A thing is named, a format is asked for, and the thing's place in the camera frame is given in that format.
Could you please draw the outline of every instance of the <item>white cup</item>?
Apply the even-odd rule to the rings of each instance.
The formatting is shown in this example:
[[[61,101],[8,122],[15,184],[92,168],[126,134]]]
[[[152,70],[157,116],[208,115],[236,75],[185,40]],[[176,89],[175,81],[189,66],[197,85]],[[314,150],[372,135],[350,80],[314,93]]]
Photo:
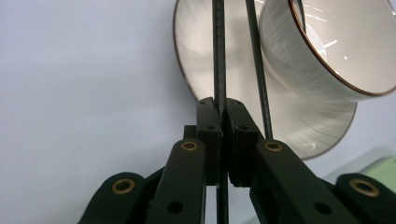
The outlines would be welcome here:
[[[303,97],[358,102],[396,89],[396,20],[387,0],[267,0],[260,34],[269,73]]]

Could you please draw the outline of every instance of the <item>light green object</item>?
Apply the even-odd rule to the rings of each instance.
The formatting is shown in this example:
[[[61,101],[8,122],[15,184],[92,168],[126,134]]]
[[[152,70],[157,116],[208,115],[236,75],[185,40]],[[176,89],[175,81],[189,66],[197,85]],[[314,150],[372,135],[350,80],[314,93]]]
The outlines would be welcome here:
[[[368,175],[396,193],[396,156],[386,157],[364,168],[361,174]]]

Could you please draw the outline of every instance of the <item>saucer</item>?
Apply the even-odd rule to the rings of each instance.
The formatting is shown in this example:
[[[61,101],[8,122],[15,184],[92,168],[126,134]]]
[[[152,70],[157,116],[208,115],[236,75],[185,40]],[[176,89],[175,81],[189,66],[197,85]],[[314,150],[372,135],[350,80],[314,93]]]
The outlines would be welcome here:
[[[255,1],[259,16],[263,1]],[[227,97],[247,107],[262,133],[262,112],[245,1],[225,3]],[[212,2],[178,0],[175,44],[187,84],[198,99],[214,96]],[[334,147],[351,124],[357,104],[324,104],[288,91],[265,70],[274,138],[309,159]]]

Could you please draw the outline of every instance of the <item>black rod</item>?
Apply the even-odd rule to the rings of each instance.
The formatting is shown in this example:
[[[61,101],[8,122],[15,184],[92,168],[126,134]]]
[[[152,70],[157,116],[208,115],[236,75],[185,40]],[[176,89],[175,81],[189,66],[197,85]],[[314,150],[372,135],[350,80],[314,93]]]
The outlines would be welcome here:
[[[257,83],[259,85],[260,103],[262,106],[262,122],[266,139],[273,139],[270,106],[265,84],[264,67],[262,63],[262,51],[260,44],[259,28],[256,19],[256,8],[253,0],[246,0],[247,18],[250,29],[251,46],[253,47],[254,65],[256,67]]]
[[[213,18],[213,62],[214,62],[214,104],[218,110],[219,125],[224,131],[224,112],[227,104],[225,72],[225,26],[224,1],[212,1]],[[220,146],[219,180],[216,188],[218,224],[228,224],[228,173],[224,144]]]

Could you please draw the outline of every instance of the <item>cup rim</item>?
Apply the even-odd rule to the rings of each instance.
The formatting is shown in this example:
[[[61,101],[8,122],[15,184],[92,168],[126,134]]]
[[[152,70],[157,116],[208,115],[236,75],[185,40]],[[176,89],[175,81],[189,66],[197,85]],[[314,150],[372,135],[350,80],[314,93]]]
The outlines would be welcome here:
[[[338,75],[324,60],[323,58],[319,55],[319,53],[316,51],[314,45],[311,43],[311,41],[309,40],[307,34],[304,31],[304,27],[301,25],[300,20],[298,18],[298,12],[297,9],[295,8],[294,4],[293,4],[294,0],[288,0],[289,2],[289,9],[291,12],[291,16],[293,17],[294,23],[297,26],[297,30],[299,31],[300,35],[302,36],[305,44],[308,46],[308,48],[311,50],[311,52],[313,53],[313,55],[317,58],[317,60],[323,65],[323,67],[333,76],[335,77],[338,81],[340,81],[342,84],[344,84],[346,87],[352,89],[353,91],[356,91],[357,93],[366,95],[366,96],[372,96],[372,97],[376,97],[376,96],[384,96],[387,95],[393,91],[396,90],[396,85],[391,88],[388,91],[383,91],[383,92],[370,92],[370,91],[365,91],[362,90],[359,87],[354,86],[353,84],[351,84],[350,82],[346,81],[345,79],[343,79],[340,75]]]

